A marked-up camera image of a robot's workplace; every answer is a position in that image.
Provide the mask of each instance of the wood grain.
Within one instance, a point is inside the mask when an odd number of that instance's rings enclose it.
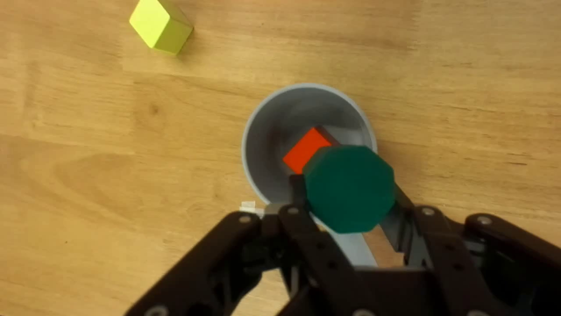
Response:
[[[176,0],[185,53],[127,3],[0,0],[0,315],[123,315],[255,201],[255,106],[325,83],[367,111],[404,190],[561,247],[561,3]],[[381,259],[393,255],[372,238]],[[239,315],[274,315],[267,276]]]

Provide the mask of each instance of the green cube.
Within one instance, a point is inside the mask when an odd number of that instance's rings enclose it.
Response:
[[[167,0],[139,0],[130,25],[150,48],[172,55],[181,52],[194,32],[188,18]]]

